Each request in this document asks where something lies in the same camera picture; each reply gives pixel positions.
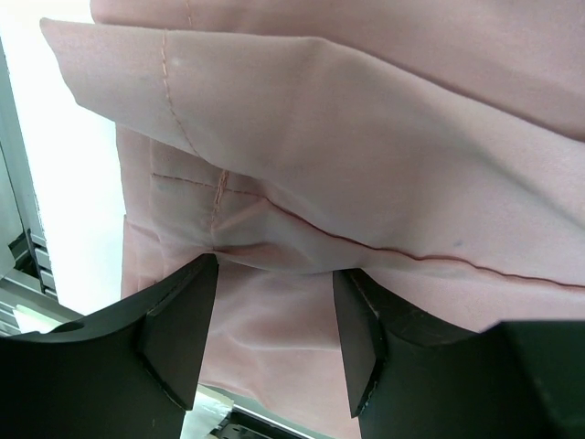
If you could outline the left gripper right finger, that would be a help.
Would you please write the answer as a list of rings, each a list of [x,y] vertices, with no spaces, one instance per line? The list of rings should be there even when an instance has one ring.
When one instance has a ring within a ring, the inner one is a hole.
[[[584,325],[433,316],[360,270],[333,275],[350,412],[365,438],[581,438]]]

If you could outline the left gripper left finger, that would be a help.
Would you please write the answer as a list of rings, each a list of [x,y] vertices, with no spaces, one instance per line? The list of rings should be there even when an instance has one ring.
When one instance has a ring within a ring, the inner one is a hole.
[[[1,341],[4,438],[177,438],[193,406],[218,282],[206,254],[47,334]]]

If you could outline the pink trousers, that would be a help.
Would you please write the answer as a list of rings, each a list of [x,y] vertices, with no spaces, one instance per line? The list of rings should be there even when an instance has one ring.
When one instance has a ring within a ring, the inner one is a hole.
[[[116,125],[122,295],[202,253],[200,378],[356,438],[331,274],[471,330],[584,316],[581,1],[94,1],[43,19]]]

